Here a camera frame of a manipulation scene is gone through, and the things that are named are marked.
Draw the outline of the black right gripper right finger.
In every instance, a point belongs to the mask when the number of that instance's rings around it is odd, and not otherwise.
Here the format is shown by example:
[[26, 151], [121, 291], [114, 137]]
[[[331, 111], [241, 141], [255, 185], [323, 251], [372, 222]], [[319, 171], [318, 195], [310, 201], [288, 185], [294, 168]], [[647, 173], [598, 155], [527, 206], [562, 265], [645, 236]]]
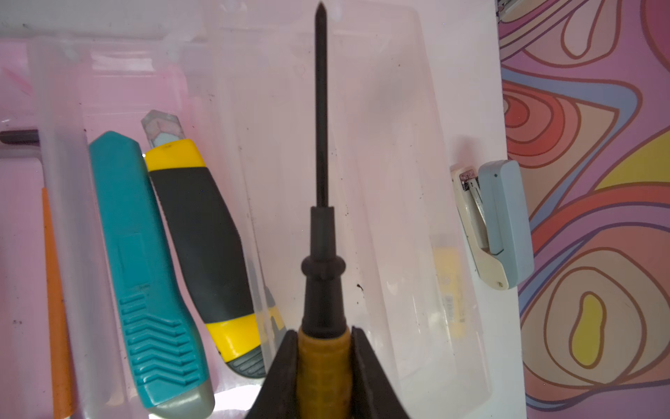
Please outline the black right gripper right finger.
[[352, 417], [408, 419], [365, 332], [352, 327]]

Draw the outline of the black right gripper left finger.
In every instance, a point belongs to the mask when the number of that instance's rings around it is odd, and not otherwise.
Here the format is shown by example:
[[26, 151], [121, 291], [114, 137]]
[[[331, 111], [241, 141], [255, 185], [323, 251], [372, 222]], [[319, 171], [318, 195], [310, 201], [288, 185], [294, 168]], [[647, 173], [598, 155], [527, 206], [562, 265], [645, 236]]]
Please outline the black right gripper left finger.
[[297, 418], [298, 333], [286, 332], [246, 419]]

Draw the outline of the orange handled screwdriver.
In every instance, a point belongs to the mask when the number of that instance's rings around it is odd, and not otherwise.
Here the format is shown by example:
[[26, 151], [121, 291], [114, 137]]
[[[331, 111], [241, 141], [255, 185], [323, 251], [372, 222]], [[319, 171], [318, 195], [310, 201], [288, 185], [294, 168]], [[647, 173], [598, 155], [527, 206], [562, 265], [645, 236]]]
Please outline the orange handled screwdriver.
[[310, 254], [301, 265], [306, 277], [305, 308], [298, 331], [298, 416], [352, 415], [351, 333], [345, 318], [337, 254], [335, 212], [329, 204], [327, 11], [314, 17], [316, 205], [311, 208]]

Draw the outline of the teal utility knife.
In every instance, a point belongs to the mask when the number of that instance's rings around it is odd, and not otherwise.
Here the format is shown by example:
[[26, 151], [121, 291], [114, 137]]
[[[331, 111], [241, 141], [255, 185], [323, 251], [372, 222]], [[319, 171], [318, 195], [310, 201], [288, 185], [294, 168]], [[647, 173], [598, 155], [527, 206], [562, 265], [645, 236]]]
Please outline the teal utility knife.
[[200, 333], [176, 282], [140, 145], [106, 132], [90, 146], [122, 339], [143, 406], [162, 418], [207, 418], [215, 406]]

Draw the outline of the black yellow utility knife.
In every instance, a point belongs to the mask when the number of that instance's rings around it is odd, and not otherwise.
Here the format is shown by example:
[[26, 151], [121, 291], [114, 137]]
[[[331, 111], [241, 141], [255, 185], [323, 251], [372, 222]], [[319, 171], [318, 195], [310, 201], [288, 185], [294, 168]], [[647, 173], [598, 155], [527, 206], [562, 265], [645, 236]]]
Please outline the black yellow utility knife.
[[216, 181], [177, 116], [151, 110], [141, 125], [151, 146], [148, 174], [195, 309], [227, 366], [264, 378], [242, 240]]

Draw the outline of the orange handled hex key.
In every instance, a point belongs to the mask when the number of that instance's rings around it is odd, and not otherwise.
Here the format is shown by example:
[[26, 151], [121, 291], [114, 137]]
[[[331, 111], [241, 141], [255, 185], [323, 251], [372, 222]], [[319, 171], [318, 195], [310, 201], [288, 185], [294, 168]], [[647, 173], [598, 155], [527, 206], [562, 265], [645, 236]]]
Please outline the orange handled hex key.
[[42, 189], [42, 202], [53, 417], [73, 418], [76, 410], [76, 386], [47, 188]]

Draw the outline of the pink plastic tool box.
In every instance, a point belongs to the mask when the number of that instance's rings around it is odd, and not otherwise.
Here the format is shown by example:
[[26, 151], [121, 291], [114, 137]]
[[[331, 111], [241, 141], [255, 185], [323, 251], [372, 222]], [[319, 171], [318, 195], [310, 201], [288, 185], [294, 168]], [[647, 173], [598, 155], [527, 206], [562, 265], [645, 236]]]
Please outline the pink plastic tool box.
[[[202, 7], [206, 40], [5, 38], [2, 128], [36, 127], [85, 418], [146, 418], [123, 361], [87, 145], [113, 130], [145, 144], [152, 109], [177, 115], [241, 234], [262, 318], [302, 319], [314, 182], [314, 1]], [[331, 201], [348, 321], [362, 328], [413, 418], [462, 418], [490, 397], [482, 328], [429, 70], [423, 16], [342, 1], [329, 17]], [[466, 335], [450, 337], [434, 249], [455, 247]]]

